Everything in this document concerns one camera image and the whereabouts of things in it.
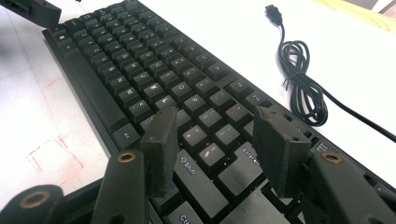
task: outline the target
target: black cable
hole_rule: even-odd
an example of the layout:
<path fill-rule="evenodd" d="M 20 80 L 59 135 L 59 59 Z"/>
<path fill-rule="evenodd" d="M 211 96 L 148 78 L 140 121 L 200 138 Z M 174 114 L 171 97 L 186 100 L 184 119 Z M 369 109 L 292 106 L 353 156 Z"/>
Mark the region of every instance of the black cable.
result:
<path fill-rule="evenodd" d="M 266 13 L 271 22 L 279 26 L 282 32 L 278 47 L 278 59 L 284 73 L 288 76 L 285 80 L 286 90 L 289 84 L 292 84 L 290 97 L 291 111 L 311 126 L 323 125 L 329 116 L 326 103 L 323 99 L 324 94 L 347 113 L 396 143 L 396 136 L 394 134 L 343 105 L 315 80 L 308 77 L 306 75 L 310 60 L 308 46 L 300 40 L 285 42 L 285 27 L 282 23 L 282 15 L 273 5 L 266 7 Z"/>

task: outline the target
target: black keyboard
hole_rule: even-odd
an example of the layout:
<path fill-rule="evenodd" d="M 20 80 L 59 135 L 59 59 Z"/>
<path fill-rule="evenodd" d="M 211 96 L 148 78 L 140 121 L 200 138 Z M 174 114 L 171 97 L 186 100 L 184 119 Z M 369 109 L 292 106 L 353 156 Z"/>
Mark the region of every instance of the black keyboard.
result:
<path fill-rule="evenodd" d="M 178 106 L 174 186 L 166 198 L 150 199 L 152 223 L 304 222 L 298 199 L 277 198 L 256 160 L 258 105 L 284 115 L 312 152 L 343 153 L 139 2 L 102 8 L 43 34 L 110 154 L 134 148 L 157 111 Z M 99 185 L 67 201 L 97 193 Z M 70 223 L 89 219 L 92 200 L 68 208 Z"/>

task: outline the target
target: black plastic part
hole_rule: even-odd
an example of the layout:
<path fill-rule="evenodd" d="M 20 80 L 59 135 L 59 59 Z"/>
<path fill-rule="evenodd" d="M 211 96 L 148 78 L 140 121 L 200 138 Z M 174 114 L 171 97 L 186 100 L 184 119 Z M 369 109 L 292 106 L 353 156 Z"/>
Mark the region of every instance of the black plastic part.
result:
<path fill-rule="evenodd" d="M 315 153 L 308 167 L 330 223 L 396 223 L 395 214 L 346 157 Z"/>
<path fill-rule="evenodd" d="M 260 106 L 254 114 L 253 148 L 276 195 L 296 196 L 301 191 L 299 168 L 310 153 L 309 139 L 281 114 Z"/>
<path fill-rule="evenodd" d="M 61 223 L 62 189 L 53 185 L 36 186 L 15 196 L 0 213 L 1 224 Z"/>
<path fill-rule="evenodd" d="M 177 158 L 177 108 L 171 106 L 157 112 L 140 141 L 140 150 L 148 165 L 149 197 L 164 197 L 172 187 Z"/>
<path fill-rule="evenodd" d="M 56 26 L 62 12 L 44 0 L 0 0 L 0 5 L 45 28 Z"/>
<path fill-rule="evenodd" d="M 142 152 L 125 150 L 109 159 L 91 223 L 149 223 Z"/>

